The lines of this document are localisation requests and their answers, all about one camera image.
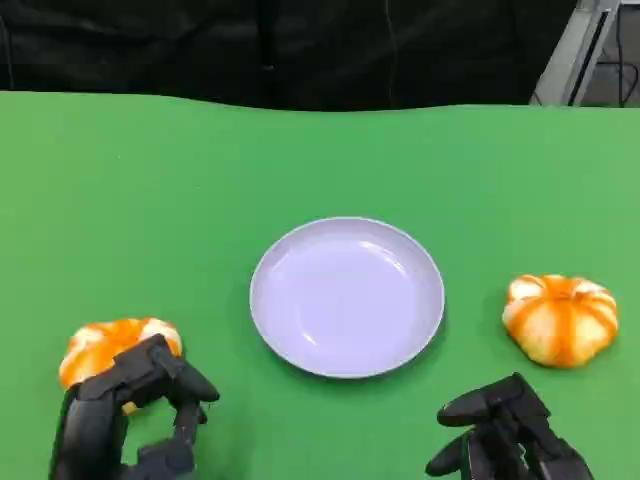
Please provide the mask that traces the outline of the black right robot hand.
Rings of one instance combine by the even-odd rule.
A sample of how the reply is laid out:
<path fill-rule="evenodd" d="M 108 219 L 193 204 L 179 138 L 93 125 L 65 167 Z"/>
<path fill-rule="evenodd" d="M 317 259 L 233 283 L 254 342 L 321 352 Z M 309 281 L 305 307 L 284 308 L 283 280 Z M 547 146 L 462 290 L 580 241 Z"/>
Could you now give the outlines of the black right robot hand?
<path fill-rule="evenodd" d="M 549 424 L 550 411 L 515 372 L 443 406 L 437 421 L 466 430 L 444 446 L 425 473 L 462 479 L 593 478 L 586 461 Z"/>

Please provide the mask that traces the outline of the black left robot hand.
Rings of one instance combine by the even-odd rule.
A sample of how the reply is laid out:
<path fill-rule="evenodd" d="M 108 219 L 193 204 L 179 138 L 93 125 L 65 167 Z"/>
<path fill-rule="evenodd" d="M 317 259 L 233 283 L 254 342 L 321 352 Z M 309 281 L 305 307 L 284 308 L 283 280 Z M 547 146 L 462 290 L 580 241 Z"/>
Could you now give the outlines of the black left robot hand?
<path fill-rule="evenodd" d="M 173 434 L 138 449 L 137 462 L 121 461 L 128 417 L 166 398 L 176 410 Z M 50 461 L 50 479 L 185 479 L 195 471 L 197 429 L 207 422 L 201 404 L 220 398 L 214 385 L 186 359 L 174 356 L 156 334 L 115 357 L 105 372 L 65 394 Z"/>

